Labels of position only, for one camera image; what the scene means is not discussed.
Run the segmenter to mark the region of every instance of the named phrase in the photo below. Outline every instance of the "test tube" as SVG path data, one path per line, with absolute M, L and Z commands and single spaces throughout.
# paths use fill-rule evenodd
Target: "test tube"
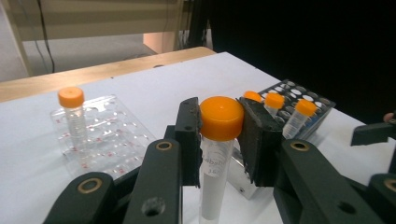
M 282 95 L 276 92 L 268 92 L 264 100 L 264 107 L 274 118 L 277 111 L 282 108 L 284 103 L 285 98 Z
M 283 127 L 283 136 L 286 139 L 293 138 L 303 127 L 309 117 L 315 114 L 317 107 L 314 103 L 301 99 L 295 106 L 294 112 L 291 114 L 288 122 Z
M 84 117 L 84 92 L 77 87 L 66 87 L 58 91 L 59 104 L 64 108 L 73 149 L 78 152 L 81 165 L 86 165 L 87 126 Z
M 259 103 L 262 102 L 262 97 L 255 91 L 245 91 L 244 97 Z
M 200 168 L 200 224 L 217 224 L 233 141 L 242 130 L 243 107 L 234 99 L 215 96 L 201 105 L 203 162 Z

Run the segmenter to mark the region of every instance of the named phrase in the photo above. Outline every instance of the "white tabletop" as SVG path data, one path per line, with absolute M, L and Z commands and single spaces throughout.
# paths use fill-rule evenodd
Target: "white tabletop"
M 155 137 L 162 138 L 166 126 L 175 124 L 179 103 L 185 99 L 236 98 L 278 81 L 233 55 L 221 53 L 80 87 L 86 99 L 115 94 Z M 57 108 L 56 92 L 0 104 L 2 223 L 42 223 L 73 179 L 64 166 L 50 120 L 50 112 Z M 352 131 L 359 125 L 362 123 L 333 109 L 313 141 L 342 175 L 367 184 L 371 175 L 388 170 L 395 141 L 350 147 Z M 183 190 L 183 222 L 198 223 L 199 190 Z M 282 223 L 272 189 L 260 189 L 248 201 L 227 184 L 220 223 Z

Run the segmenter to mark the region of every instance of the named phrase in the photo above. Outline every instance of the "orange lid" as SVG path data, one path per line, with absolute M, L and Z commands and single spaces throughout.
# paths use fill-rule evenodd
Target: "orange lid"
M 285 103 L 285 98 L 276 92 L 268 92 L 265 97 L 264 104 L 273 108 L 280 109 Z
M 255 91 L 245 91 L 244 97 L 259 103 L 262 102 L 262 97 Z
M 201 105 L 201 134 L 215 141 L 230 141 L 242 131 L 244 108 L 234 99 L 214 96 Z
M 314 105 L 314 103 L 307 101 L 305 99 L 301 99 L 297 105 L 295 106 L 296 110 L 298 110 L 300 113 L 311 117 L 314 115 L 315 111 L 317 111 L 317 107 Z
M 59 104 L 66 108 L 76 108 L 84 103 L 84 92 L 77 87 L 66 87 L 58 91 Z

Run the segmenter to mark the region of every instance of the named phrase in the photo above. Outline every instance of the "clear plastic tray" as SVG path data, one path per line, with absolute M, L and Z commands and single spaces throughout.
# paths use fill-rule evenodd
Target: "clear plastic tray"
M 50 113 L 67 169 L 76 177 L 88 172 L 104 172 L 114 179 L 141 165 L 154 136 L 114 95 L 86 101 L 88 159 L 78 159 L 62 108 Z

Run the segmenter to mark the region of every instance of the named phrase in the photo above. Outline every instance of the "wooden table edge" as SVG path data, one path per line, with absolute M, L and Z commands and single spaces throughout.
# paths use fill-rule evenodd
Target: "wooden table edge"
M 0 103 L 49 91 L 57 91 L 67 86 L 78 86 L 106 78 L 143 71 L 158 65 L 182 63 L 213 54 L 216 54 L 216 52 L 211 49 L 198 47 L 122 62 L 106 63 L 39 77 L 28 77 L 1 82 Z

